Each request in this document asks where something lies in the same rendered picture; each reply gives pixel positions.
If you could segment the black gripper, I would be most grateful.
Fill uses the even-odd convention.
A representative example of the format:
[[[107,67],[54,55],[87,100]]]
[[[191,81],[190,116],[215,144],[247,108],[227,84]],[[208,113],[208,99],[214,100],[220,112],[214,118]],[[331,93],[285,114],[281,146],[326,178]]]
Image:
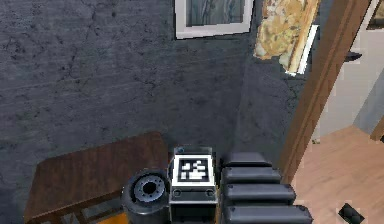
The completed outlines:
[[[169,182],[164,170],[144,169],[124,185],[122,208],[128,224],[169,224]]]

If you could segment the brown wooden table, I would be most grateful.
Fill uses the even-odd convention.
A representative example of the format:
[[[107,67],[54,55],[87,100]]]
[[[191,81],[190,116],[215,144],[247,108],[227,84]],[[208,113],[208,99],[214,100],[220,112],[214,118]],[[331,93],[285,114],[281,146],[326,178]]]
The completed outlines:
[[[119,197],[142,169],[167,166],[168,148],[157,131],[48,158],[36,167],[24,224],[63,224],[62,217],[71,213],[89,224],[99,217],[87,218],[83,209]]]

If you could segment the white framed picture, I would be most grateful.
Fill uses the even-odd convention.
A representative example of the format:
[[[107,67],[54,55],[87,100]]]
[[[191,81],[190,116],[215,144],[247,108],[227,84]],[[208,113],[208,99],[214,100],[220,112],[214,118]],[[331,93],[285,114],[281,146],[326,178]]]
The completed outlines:
[[[174,0],[175,36],[190,39],[250,31],[255,0]]]

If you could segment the small black flat object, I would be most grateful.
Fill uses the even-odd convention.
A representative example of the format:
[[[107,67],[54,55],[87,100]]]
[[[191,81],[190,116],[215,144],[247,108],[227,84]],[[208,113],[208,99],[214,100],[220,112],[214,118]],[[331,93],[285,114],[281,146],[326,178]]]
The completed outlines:
[[[348,224],[361,224],[365,220],[365,217],[348,203],[342,206],[338,215]]]

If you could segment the brown wooden door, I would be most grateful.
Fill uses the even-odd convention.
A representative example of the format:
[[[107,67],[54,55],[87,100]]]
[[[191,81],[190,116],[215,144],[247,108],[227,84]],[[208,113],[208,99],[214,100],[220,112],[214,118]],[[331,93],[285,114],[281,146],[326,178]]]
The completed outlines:
[[[372,0],[334,0],[279,160],[290,184]]]

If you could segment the tan framed painting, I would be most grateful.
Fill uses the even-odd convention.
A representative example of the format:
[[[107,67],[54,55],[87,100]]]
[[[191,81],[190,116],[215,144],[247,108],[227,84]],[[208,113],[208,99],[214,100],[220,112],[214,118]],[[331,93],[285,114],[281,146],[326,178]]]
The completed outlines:
[[[263,0],[253,56],[261,60],[279,58],[291,76],[304,74],[318,25],[321,0]]]

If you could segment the dark framed picture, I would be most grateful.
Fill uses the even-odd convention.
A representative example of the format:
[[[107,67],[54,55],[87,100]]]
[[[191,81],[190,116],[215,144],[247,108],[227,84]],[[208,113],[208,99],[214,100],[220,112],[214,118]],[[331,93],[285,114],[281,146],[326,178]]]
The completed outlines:
[[[384,29],[384,0],[380,0],[369,20],[368,30]]]

